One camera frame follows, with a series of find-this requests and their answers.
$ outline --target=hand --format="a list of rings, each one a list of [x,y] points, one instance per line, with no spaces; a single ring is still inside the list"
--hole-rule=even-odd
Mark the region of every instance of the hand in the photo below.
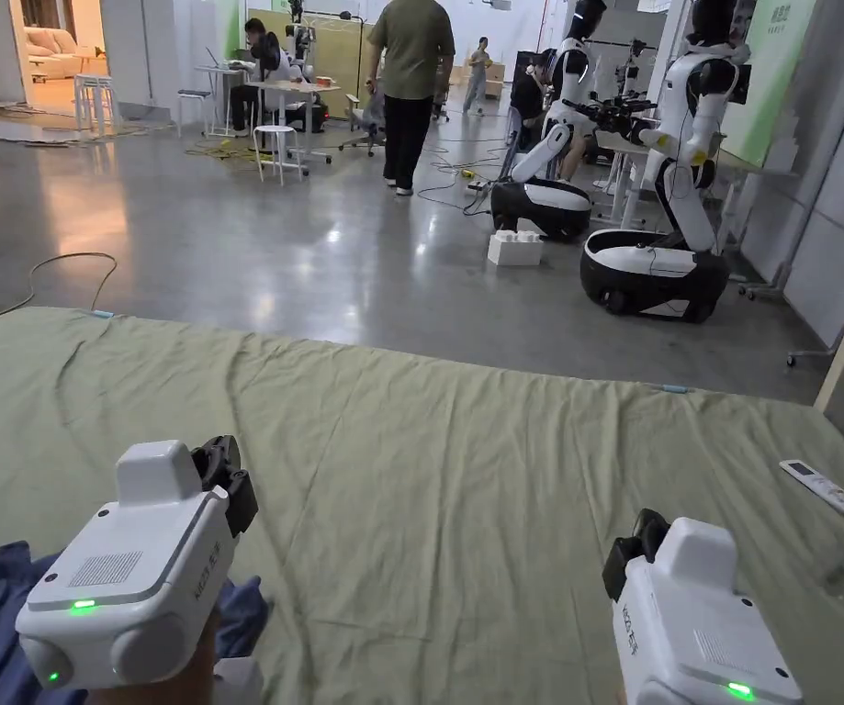
[[[193,658],[180,673],[157,683],[91,691],[86,705],[150,705],[156,702],[210,705],[213,701],[213,667],[216,665],[219,619],[219,608],[214,608],[199,635]]]

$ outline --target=wire on floor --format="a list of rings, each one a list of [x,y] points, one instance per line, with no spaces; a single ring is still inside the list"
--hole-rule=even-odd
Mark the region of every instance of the wire on floor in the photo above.
[[[211,142],[214,144],[203,144],[204,142]],[[206,138],[198,140],[193,147],[184,150],[184,154],[197,157],[212,157],[219,159],[221,162],[228,160],[237,160],[239,162],[249,162],[255,164],[255,151],[253,148],[232,147],[233,139],[227,138],[225,140],[215,140]],[[268,151],[262,151],[263,157],[270,156]]]
[[[489,140],[438,140],[438,142],[457,142],[457,143],[484,143],[484,142],[506,142],[505,138],[492,138]],[[487,200],[488,196],[490,196],[490,192],[493,190],[493,186],[496,183],[495,180],[491,180],[483,173],[477,172],[472,167],[474,166],[502,166],[501,157],[496,152],[506,152],[505,147],[498,147],[488,150],[490,157],[484,157],[482,159],[476,159],[472,162],[459,162],[459,163],[452,163],[449,162],[443,154],[447,154],[449,150],[445,149],[444,147],[437,147],[436,145],[425,145],[423,148],[424,151],[427,151],[434,155],[437,161],[431,162],[431,166],[440,173],[450,173],[453,177],[451,180],[451,184],[446,184],[442,186],[428,186],[423,188],[417,192],[417,196],[423,200],[430,201],[431,203],[437,203],[443,206],[449,206],[460,210],[464,215],[484,215],[489,214],[490,210],[477,210],[477,208],[481,207],[484,202]],[[426,196],[425,194],[429,194],[432,191],[445,191],[447,189],[454,188],[457,185],[457,180],[460,177],[462,170],[468,170],[473,173],[478,179],[481,179],[487,182],[486,186],[479,192],[475,194],[473,199],[470,203],[467,203],[465,206],[459,206],[457,203],[451,203],[449,201],[443,201],[438,198],[432,198],[430,196]]]
[[[118,261],[115,260],[109,253],[107,252],[69,252],[67,255],[57,255],[56,257],[51,257],[48,260],[43,260],[41,263],[37,263],[33,269],[29,271],[29,297],[21,301],[19,304],[15,304],[12,307],[4,308],[0,310],[0,316],[3,316],[5,313],[9,313],[11,311],[16,311],[18,308],[22,308],[26,306],[29,302],[33,300],[33,297],[36,296],[36,289],[33,286],[33,275],[36,271],[40,268],[45,266],[49,263],[55,263],[57,260],[69,260],[73,257],[97,257],[102,258],[104,260],[111,261],[111,269],[108,270],[107,274],[102,277],[101,283],[98,285],[98,289],[96,289],[96,295],[92,299],[92,306],[90,310],[96,310],[96,303],[98,302],[99,296],[101,296],[102,289],[105,287],[105,283],[107,282],[108,278],[114,273],[116,269],[118,269]]]

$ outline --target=remote control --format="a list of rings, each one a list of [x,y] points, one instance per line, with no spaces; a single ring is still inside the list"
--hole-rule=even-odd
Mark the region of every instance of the remote control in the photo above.
[[[844,514],[844,490],[820,475],[804,461],[782,461],[781,467],[803,482],[830,507]]]

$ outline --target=green bedsheet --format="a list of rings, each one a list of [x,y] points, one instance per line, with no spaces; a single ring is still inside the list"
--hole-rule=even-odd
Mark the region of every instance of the green bedsheet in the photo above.
[[[636,512],[720,523],[809,705],[844,705],[818,585],[844,485],[815,410],[78,311],[0,318],[0,544],[59,550],[132,443],[234,434],[261,511],[233,577],[276,614],[272,701],[614,703],[603,558]]]

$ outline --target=beige sofa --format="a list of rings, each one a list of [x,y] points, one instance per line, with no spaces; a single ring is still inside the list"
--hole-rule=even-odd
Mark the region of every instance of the beige sofa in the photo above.
[[[26,28],[30,68],[47,78],[71,78],[82,71],[82,58],[95,56],[95,47],[80,47],[64,29]]]

